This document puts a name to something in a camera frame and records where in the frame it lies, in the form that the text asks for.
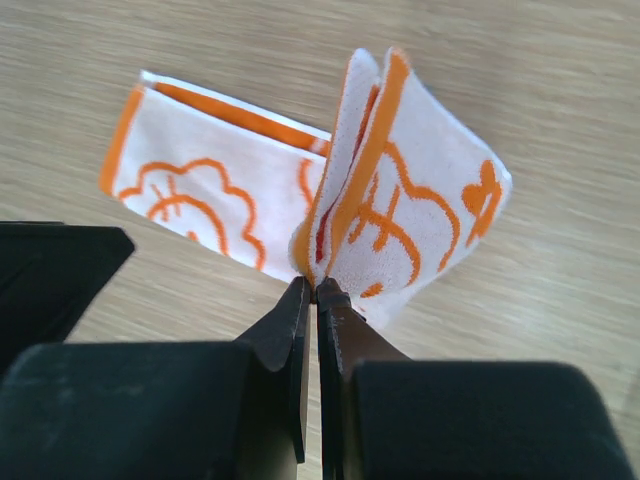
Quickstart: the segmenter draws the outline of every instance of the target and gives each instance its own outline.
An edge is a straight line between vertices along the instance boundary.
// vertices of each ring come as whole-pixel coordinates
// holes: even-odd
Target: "wood grain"
[[[0,0],[0,218],[119,225],[137,243],[74,340],[234,338],[283,285],[98,191],[138,70],[328,129],[351,50],[404,47],[515,193],[385,335],[413,357],[579,366],[638,467],[639,21],[637,0]],[[319,429],[314,364],[301,478],[319,478]]]

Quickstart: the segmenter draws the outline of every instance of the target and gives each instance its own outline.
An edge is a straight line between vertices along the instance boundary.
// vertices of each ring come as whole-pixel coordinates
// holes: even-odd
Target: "folded towel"
[[[311,211],[290,244],[314,284],[335,278],[375,324],[475,248],[511,190],[491,149],[391,49],[382,80],[355,52]]]
[[[382,327],[473,250],[503,208],[511,176],[391,49],[382,78],[368,52],[354,53],[333,139],[143,72],[100,187],[272,277],[302,272],[317,285],[331,275]]]
[[[214,252],[290,281],[287,244],[317,189],[328,133],[143,72],[101,189]]]

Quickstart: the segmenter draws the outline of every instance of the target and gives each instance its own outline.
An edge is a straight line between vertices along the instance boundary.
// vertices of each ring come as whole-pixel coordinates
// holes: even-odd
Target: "orange pattern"
[[[373,183],[371,184],[371,188],[369,189],[369,195],[367,196],[367,201],[360,205],[358,208],[358,224],[356,228],[353,229],[353,232],[349,235],[347,241],[349,245],[353,244],[358,237],[362,234],[364,227],[367,225],[366,217],[364,215],[365,209],[367,211],[373,211],[373,200],[376,197],[376,192],[378,191],[378,173],[376,172],[373,175]]]
[[[140,106],[143,98],[143,88],[140,86],[134,88],[131,95],[129,95],[129,99],[127,100],[124,110],[122,111],[120,122],[118,123],[116,133],[113,136],[113,141],[111,142],[111,147],[107,152],[102,171],[100,172],[100,190],[107,195],[113,195],[113,184],[116,179],[116,174],[118,173],[118,167],[120,166],[122,149],[124,148],[124,143],[129,135],[129,128],[131,127],[133,116],[138,111],[138,107]]]
[[[207,203],[201,200],[196,200],[191,195],[180,194],[169,198],[163,198],[153,207],[151,207],[151,209],[147,212],[147,218],[153,221],[154,217],[158,213],[162,212],[164,215],[164,213],[170,206],[179,205],[181,203],[186,203],[187,205],[196,207],[209,218],[211,224],[216,229],[216,233],[218,234],[220,253],[222,253],[223,255],[229,255],[229,244],[227,242],[227,235],[224,230],[224,224],[222,223],[218,215],[216,215],[216,212],[213,210],[213,208],[211,208]],[[198,237],[195,235],[195,233],[191,233],[193,233],[193,236],[189,236],[189,238],[193,240],[193,237],[195,237],[195,239],[197,240]]]
[[[489,231],[501,197],[502,187],[496,180],[493,162],[485,160],[480,168],[480,184],[467,185],[462,190],[462,201],[465,207],[471,215],[476,217],[476,222],[467,238],[467,247],[476,237],[482,238]]]
[[[449,246],[449,250],[447,250],[447,252],[444,254],[442,260],[440,260],[440,265],[438,266],[438,272],[441,272],[447,266],[447,263],[449,262],[449,259],[451,258],[451,255],[453,255],[453,251],[458,244],[458,240],[460,239],[460,220],[458,219],[458,216],[453,211],[451,206],[442,197],[442,195],[429,187],[425,187],[422,185],[416,186],[413,184],[411,178],[409,177],[407,164],[405,163],[404,158],[402,158],[402,155],[400,154],[400,151],[398,150],[398,147],[395,143],[388,142],[385,153],[389,155],[393,160],[393,163],[395,163],[396,169],[398,171],[398,176],[400,177],[400,182],[402,183],[402,188],[409,196],[409,198],[411,198],[412,200],[431,200],[435,202],[435,204],[438,205],[438,207],[440,207],[445,213],[445,215],[449,219],[449,222],[451,222],[451,229],[453,231],[453,234],[451,236],[451,244]]]
[[[220,174],[220,178],[222,179],[222,187],[223,187],[224,193],[241,198],[247,205],[247,208],[249,209],[249,221],[242,229],[242,238],[246,242],[250,243],[256,249],[258,258],[256,260],[255,268],[257,270],[262,270],[262,268],[264,267],[264,263],[266,261],[266,249],[262,244],[262,242],[251,234],[256,223],[255,202],[251,197],[251,195],[249,195],[249,193],[246,190],[243,190],[241,188],[234,187],[233,185],[231,185],[231,179],[229,178],[229,174],[227,173],[227,170],[225,169],[224,165],[220,162],[217,162],[210,158],[201,158],[198,160],[193,160],[182,167],[176,167],[175,165],[172,165],[166,162],[147,163],[146,165],[142,166],[142,168],[140,168],[140,170],[138,171],[138,179],[137,179],[136,186],[122,190],[120,194],[118,194],[117,198],[120,201],[124,201],[132,195],[142,194],[143,193],[142,190],[144,186],[144,178],[150,172],[153,172],[156,170],[164,170],[164,171],[173,173],[174,175],[184,175],[188,173],[190,170],[194,168],[202,167],[202,166],[211,167],[217,170],[217,172]],[[220,237],[219,238],[220,250],[222,251],[223,250],[222,245],[223,244],[226,245],[226,239],[220,236],[221,232],[223,232],[224,230],[224,227],[219,228],[219,225],[214,220],[214,218],[217,218],[217,216],[215,215],[215,212],[213,211],[213,209],[208,204],[201,202],[200,200],[196,200],[192,197],[189,197],[188,195],[178,195],[177,197],[181,199],[180,201],[182,203],[187,203],[197,208],[200,208],[207,216],[209,216],[213,225],[216,227],[216,230],[218,231],[218,235]],[[169,205],[175,205],[177,203],[172,201],[175,198],[176,197],[174,196],[172,198],[161,200],[159,204],[162,204],[162,208],[166,209]],[[155,215],[157,211],[161,211],[161,209],[158,209],[157,211],[152,209],[152,211],[153,211],[153,215]]]
[[[168,183],[169,183],[169,195],[171,195],[172,197],[177,195],[178,192],[176,191],[176,179],[173,178],[172,176],[169,176]],[[180,216],[181,215],[181,213],[180,213],[180,204],[176,203],[175,207],[176,207],[176,215]]]
[[[389,207],[387,208],[386,215],[382,215],[381,213],[376,212],[373,209],[373,202],[378,190],[379,183],[379,176],[376,172],[373,176],[373,181],[371,188],[369,189],[367,200],[358,207],[358,223],[347,240],[349,244],[353,244],[362,234],[362,231],[364,230],[364,227],[367,223],[371,223],[380,229],[378,237],[373,243],[374,252],[379,253],[382,251],[382,249],[387,244],[389,235],[396,238],[401,243],[402,247],[409,256],[409,259],[411,260],[412,272],[409,282],[406,285],[409,286],[416,281],[418,275],[420,274],[422,257],[415,242],[411,239],[407,232],[393,221],[393,215],[395,213],[396,207],[398,206],[398,200],[400,198],[400,191],[403,190],[412,200],[433,201],[442,209],[442,211],[451,222],[451,228],[453,231],[451,244],[445,255],[440,260],[438,272],[442,271],[446,267],[447,262],[451,258],[451,255],[453,254],[453,251],[458,244],[458,240],[460,238],[460,220],[458,219],[451,206],[440,194],[429,187],[416,186],[413,184],[411,178],[409,177],[409,171],[407,169],[406,162],[404,161],[404,158],[400,154],[400,151],[398,150],[398,147],[395,143],[387,142],[384,153],[389,155],[389,157],[391,157],[392,161],[394,162],[396,170],[398,172],[398,177],[400,178],[402,189],[398,185],[394,187],[393,195],[391,197],[391,201],[389,202]],[[370,287],[366,290],[365,293],[368,294],[367,296],[374,296],[381,291],[382,289],[376,291],[375,289],[372,290]]]
[[[375,225],[380,229],[380,232],[378,233],[378,238],[373,244],[373,249],[375,252],[379,253],[382,251],[385,244],[387,243],[387,239],[389,238],[389,235],[394,237],[396,240],[400,242],[405,252],[407,252],[409,259],[411,260],[411,267],[412,267],[411,277],[407,282],[407,286],[409,286],[416,281],[416,279],[418,278],[418,275],[420,274],[422,257],[420,255],[420,251],[418,250],[418,247],[413,242],[411,237],[407,234],[407,232],[400,225],[393,222],[393,212],[395,211],[395,207],[398,202],[398,197],[400,196],[400,189],[398,188],[398,186],[396,186],[396,188],[394,189],[393,198],[391,199],[391,203],[389,205],[389,208],[387,209],[386,215],[382,215],[381,213],[376,212],[373,209],[373,200],[374,200],[377,189],[378,189],[378,174],[376,173],[374,174],[374,177],[373,177],[373,185],[369,190],[367,201],[361,204],[360,207],[358,208],[359,221],[358,221],[358,224],[356,225],[356,228],[349,235],[348,242],[349,244],[354,243],[358,239],[358,237],[362,234],[362,231],[364,230],[364,227],[367,223]],[[372,287],[368,288],[365,292],[365,293],[367,292],[369,293],[367,295],[368,297],[377,295],[382,291],[382,288],[380,288],[380,290],[377,290],[377,291],[375,291],[376,289],[374,290],[371,290],[371,289]]]
[[[158,197],[158,201],[161,202],[162,200],[164,200],[164,197],[162,196],[162,192],[157,187],[157,185],[151,185],[151,190],[153,190],[153,193],[155,193],[156,197]],[[166,208],[162,210],[162,221],[163,222],[169,221],[169,210]]]
[[[360,297],[362,298],[369,298],[369,297],[374,297],[376,295],[378,295],[380,292],[382,292],[382,284],[381,283],[374,283],[373,285],[371,285],[369,288],[367,288],[364,292],[362,292],[362,294],[360,295]]]
[[[309,182],[307,181],[307,171],[311,166],[312,162],[308,158],[302,159],[300,162],[300,168],[298,169],[298,186],[300,190],[302,190],[302,195],[304,195],[304,200],[307,202],[307,211],[311,209],[311,205],[313,203],[313,193],[311,193],[311,189],[309,188]]]

